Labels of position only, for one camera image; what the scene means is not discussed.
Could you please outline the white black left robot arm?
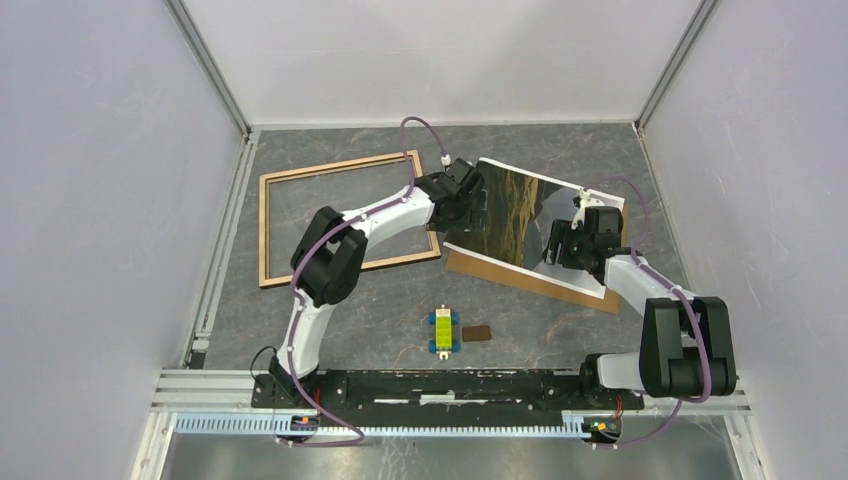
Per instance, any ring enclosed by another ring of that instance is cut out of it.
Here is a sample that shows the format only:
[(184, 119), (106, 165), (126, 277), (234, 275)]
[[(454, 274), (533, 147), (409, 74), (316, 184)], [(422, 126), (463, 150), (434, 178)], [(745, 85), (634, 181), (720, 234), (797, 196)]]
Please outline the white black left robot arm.
[(357, 286), (369, 249), (417, 227), (484, 232), (484, 185), (475, 165), (457, 159), (370, 205), (343, 212), (326, 206), (316, 212), (291, 258), (292, 315), (284, 343), (269, 365), (281, 400), (297, 408), (312, 399), (309, 375), (319, 365), (327, 325), (336, 306)]

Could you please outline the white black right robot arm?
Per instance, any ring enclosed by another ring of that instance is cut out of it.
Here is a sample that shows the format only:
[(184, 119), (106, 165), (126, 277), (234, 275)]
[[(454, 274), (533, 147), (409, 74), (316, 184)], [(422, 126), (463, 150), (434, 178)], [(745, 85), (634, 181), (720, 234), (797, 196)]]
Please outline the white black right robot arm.
[(586, 357), (580, 400), (602, 408), (618, 390), (693, 403), (732, 394), (737, 372), (726, 303), (672, 283), (623, 246), (623, 227), (618, 209), (588, 207), (571, 221), (555, 220), (543, 251), (547, 263), (591, 274), (642, 316), (637, 351)]

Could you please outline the light wooden picture frame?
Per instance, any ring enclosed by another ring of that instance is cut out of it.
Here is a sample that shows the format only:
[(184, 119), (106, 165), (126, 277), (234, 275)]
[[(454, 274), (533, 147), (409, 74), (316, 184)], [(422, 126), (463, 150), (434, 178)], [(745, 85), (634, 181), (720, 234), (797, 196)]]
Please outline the light wooden picture frame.
[[(271, 276), (271, 231), (270, 231), (270, 187), (274, 183), (299, 180), (324, 174), (336, 174), (345, 171), (377, 167), (403, 161), (403, 154), (390, 153), (329, 164), (284, 170), (262, 174), (258, 185), (258, 285), (261, 289), (286, 286), (291, 283), (292, 274)], [(363, 271), (410, 265), (441, 257), (441, 247), (435, 232), (426, 231), (429, 247), (417, 253), (386, 257), (362, 263)]]

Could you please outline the landscape photo print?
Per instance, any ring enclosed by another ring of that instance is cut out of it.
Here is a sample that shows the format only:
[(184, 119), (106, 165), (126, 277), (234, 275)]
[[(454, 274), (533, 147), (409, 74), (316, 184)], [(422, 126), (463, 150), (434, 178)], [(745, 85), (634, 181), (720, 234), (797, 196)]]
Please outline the landscape photo print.
[(481, 233), (449, 233), (447, 268), (501, 285), (599, 307), (607, 289), (582, 269), (549, 264), (543, 252), (556, 220), (570, 221), (579, 185), (482, 157), (487, 190)]

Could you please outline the brown frame backing board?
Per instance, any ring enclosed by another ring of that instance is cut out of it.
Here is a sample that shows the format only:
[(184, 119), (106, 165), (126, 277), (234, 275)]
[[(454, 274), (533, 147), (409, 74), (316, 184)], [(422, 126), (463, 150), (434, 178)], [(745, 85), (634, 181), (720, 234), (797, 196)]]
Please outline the brown frame backing board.
[(551, 224), (570, 220), (576, 208), (554, 203), (493, 202), (484, 233), (449, 233), (447, 267), (497, 284), (608, 313), (619, 311), (619, 295), (584, 270), (545, 264), (542, 258)]

